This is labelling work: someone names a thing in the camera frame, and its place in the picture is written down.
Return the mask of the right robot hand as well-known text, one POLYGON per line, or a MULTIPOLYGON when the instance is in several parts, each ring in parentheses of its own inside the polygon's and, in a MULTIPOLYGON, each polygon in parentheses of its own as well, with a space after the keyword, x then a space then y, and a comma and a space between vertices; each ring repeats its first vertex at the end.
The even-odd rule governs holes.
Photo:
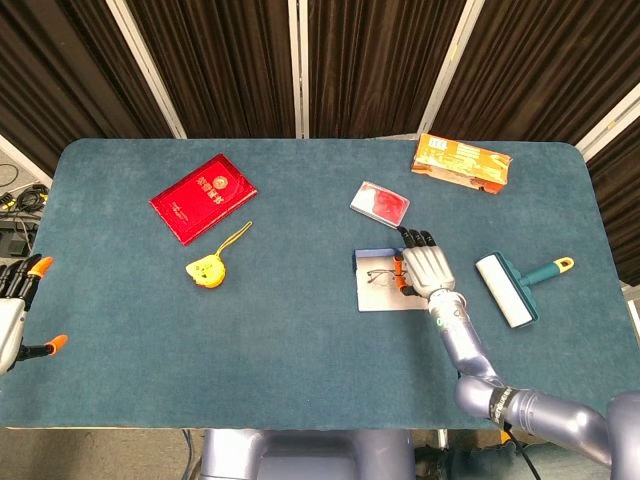
POLYGON ((426 230, 398 226, 405 249, 394 257, 396 288, 404 296, 428 300, 439 290, 453 291, 455 278, 442 249, 426 230))

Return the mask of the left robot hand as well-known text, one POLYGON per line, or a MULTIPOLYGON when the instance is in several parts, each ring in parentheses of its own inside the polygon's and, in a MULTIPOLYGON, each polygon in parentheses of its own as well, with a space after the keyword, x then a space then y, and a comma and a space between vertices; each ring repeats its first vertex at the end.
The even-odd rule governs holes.
POLYGON ((0 265, 0 377, 18 362, 56 355, 69 340, 61 334, 41 345, 24 344, 27 314, 53 262, 50 256, 35 254, 0 265))

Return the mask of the thin metal-framed eyeglasses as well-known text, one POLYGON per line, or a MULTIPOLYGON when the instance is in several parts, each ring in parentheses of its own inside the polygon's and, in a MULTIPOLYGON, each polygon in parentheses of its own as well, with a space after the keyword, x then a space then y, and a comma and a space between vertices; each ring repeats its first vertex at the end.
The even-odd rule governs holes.
POLYGON ((396 285, 398 279, 404 281, 404 275, 406 271, 403 268, 400 269, 374 269, 366 272, 367 283, 375 284, 378 286, 392 286, 396 285))

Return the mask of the blue glasses card box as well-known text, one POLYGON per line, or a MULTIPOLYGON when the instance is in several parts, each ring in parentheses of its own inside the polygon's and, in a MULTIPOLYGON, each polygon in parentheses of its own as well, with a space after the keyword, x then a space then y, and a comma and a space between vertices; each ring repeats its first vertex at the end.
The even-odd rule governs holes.
POLYGON ((395 269, 394 257, 401 249, 358 249, 354 251, 353 265, 360 312, 425 310, 427 300, 419 296, 404 296, 392 286, 367 283, 366 272, 374 269, 395 269))

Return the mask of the white and red box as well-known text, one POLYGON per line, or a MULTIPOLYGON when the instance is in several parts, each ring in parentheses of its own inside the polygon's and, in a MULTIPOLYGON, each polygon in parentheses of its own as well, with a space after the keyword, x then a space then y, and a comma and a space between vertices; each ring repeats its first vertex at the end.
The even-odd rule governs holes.
POLYGON ((397 228, 410 206, 402 195, 369 181, 358 188, 350 208, 390 228, 397 228))

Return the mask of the orange cardboard box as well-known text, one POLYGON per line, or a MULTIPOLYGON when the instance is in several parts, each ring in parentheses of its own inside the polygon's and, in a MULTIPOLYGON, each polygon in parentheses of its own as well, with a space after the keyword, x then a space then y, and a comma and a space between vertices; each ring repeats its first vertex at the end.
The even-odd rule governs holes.
POLYGON ((511 162, 503 153, 423 133, 411 172, 496 195, 508 184, 511 162))

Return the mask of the teal table cloth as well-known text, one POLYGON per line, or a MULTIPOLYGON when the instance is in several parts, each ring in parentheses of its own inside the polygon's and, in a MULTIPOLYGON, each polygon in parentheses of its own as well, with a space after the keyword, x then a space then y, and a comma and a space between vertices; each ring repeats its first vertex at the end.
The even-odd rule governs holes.
POLYGON ((410 201, 510 385, 604 411, 640 389, 640 347, 582 155, 558 142, 491 141, 512 158, 491 195, 413 174, 392 140, 81 139, 60 156, 34 248, 54 259, 25 326, 55 356, 0 377, 0 427, 472 428, 457 374, 422 312, 364 313, 358 249, 397 248, 350 208, 363 181, 410 201), (183 246, 149 200, 218 154, 258 193, 183 246), (248 221, 197 286, 185 266, 248 221), (539 320, 512 329, 475 263, 501 252, 527 274, 539 320))

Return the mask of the yellow tape measure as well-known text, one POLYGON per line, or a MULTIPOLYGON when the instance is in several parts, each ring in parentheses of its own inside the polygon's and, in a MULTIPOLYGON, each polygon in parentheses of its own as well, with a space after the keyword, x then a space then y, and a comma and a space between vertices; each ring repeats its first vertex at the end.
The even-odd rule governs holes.
POLYGON ((201 257, 185 266, 185 271, 191 280, 199 287, 215 289, 226 278, 226 265, 222 260, 225 249, 239 240, 251 227, 252 221, 248 221, 239 230, 225 239, 213 254, 201 257))

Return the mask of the brown curtain screen panel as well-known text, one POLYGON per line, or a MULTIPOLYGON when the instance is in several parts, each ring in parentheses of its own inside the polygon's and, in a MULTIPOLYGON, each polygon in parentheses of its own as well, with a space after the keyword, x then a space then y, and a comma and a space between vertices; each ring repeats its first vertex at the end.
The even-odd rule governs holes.
POLYGON ((308 0, 310 135, 416 132, 467 0, 308 0))
POLYGON ((127 0, 190 138, 292 138, 287 0, 127 0))
POLYGON ((640 83, 640 0, 485 0, 431 133, 577 144, 640 83))
POLYGON ((169 138, 106 0, 0 0, 0 135, 47 174, 83 138, 169 138))
POLYGON ((576 145, 587 164, 618 277, 640 285, 640 83, 576 145))

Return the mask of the grey-purple robot torso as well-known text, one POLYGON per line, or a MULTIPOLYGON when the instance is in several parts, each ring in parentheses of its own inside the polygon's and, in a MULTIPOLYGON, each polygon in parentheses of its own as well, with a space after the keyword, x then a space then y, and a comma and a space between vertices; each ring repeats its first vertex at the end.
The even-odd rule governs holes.
POLYGON ((207 429, 199 480, 415 480, 407 430, 207 429))

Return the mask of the red certificate booklet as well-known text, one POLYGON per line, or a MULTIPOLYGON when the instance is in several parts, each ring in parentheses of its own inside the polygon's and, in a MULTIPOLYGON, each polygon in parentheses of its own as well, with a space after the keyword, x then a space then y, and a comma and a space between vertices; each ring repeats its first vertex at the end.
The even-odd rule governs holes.
POLYGON ((149 200, 178 241, 187 246, 258 193, 220 153, 149 200))

